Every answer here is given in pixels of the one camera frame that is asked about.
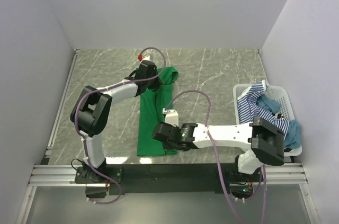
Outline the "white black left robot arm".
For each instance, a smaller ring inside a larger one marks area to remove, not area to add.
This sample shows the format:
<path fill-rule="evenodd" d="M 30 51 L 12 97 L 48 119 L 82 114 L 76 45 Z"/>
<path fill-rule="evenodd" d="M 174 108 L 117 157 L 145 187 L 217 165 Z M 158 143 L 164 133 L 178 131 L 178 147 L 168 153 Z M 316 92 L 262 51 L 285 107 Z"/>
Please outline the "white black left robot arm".
<path fill-rule="evenodd" d="M 138 69 L 122 81 L 106 87 L 85 86 L 71 112 L 70 120 L 83 142 L 83 162 L 90 166 L 87 176 L 93 182 L 104 180 L 106 170 L 101 133 L 104 130 L 112 105 L 139 96 L 147 89 L 161 86 L 157 66 L 150 60 L 142 60 Z"/>

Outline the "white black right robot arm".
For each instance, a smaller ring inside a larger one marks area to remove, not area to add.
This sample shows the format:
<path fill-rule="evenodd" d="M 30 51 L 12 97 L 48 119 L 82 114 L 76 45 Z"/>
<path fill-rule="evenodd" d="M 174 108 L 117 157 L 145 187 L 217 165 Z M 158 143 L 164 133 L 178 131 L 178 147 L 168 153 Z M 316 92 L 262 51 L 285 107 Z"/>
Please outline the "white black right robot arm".
<path fill-rule="evenodd" d="M 263 165 L 284 164 L 284 134 L 281 129 L 264 120 L 233 126 L 206 126 L 201 123 L 184 123 L 181 127 L 166 122 L 158 123 L 152 138 L 166 149 L 188 151 L 207 147 L 236 147 L 245 152 L 239 155 L 233 167 L 233 177 L 246 180 Z"/>

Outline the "green tank top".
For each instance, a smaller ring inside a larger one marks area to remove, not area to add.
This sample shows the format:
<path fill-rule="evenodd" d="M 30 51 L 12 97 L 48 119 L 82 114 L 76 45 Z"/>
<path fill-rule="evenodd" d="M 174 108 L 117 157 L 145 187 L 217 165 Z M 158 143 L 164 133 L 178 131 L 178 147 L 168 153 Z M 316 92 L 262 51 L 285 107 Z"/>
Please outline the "green tank top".
<path fill-rule="evenodd" d="M 137 143 L 138 157 L 157 157 L 177 154 L 176 149 L 164 149 L 160 141 L 152 138 L 152 134 L 155 126 L 164 121 L 162 110 L 173 98 L 173 84 L 178 77 L 179 73 L 174 67 L 166 67 L 160 75 L 160 80 L 162 81 L 161 87 L 155 90 L 147 89 L 141 94 Z"/>

